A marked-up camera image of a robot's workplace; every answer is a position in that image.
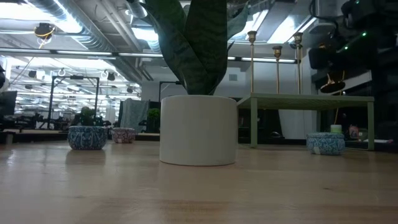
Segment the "blue patterned bowl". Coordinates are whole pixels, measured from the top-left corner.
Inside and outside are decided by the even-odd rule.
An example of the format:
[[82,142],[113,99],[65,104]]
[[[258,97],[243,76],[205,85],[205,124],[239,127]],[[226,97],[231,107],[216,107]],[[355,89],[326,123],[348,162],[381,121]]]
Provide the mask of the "blue patterned bowl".
[[136,131],[132,128],[114,128],[112,139],[116,143],[132,143],[136,139]]
[[106,128],[96,126],[69,127],[68,142],[74,150],[101,150],[107,140]]
[[307,148],[312,154],[338,156],[345,147],[343,134],[312,133],[307,135]]

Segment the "green table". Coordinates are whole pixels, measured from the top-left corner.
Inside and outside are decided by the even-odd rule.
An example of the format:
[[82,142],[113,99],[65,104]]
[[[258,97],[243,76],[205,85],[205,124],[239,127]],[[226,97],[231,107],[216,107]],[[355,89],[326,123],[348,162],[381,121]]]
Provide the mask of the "green table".
[[320,96],[251,93],[238,102],[238,108],[251,110],[251,147],[257,147],[257,110],[333,110],[368,107],[368,149],[374,150],[374,98],[368,96]]

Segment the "brass candlestick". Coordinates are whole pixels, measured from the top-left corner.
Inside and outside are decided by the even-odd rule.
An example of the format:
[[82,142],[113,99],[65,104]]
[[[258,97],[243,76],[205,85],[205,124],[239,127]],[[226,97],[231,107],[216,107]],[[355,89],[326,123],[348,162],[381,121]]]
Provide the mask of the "brass candlestick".
[[257,31],[249,31],[248,35],[251,44],[251,93],[254,93],[254,41],[256,41]]
[[301,45],[303,41],[303,33],[298,32],[294,34],[294,43],[296,44],[296,54],[297,54],[297,68],[298,68],[298,93],[301,94],[301,61],[302,61],[302,48]]
[[275,46],[272,49],[274,50],[274,56],[276,57],[276,93],[279,94],[279,59],[282,55],[282,46]]

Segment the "white pot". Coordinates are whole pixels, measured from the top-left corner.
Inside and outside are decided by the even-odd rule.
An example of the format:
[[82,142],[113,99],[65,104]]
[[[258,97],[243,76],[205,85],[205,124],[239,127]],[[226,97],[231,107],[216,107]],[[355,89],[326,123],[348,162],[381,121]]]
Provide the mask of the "white pot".
[[236,102],[219,96],[171,96],[162,100],[160,160],[186,166],[235,162]]

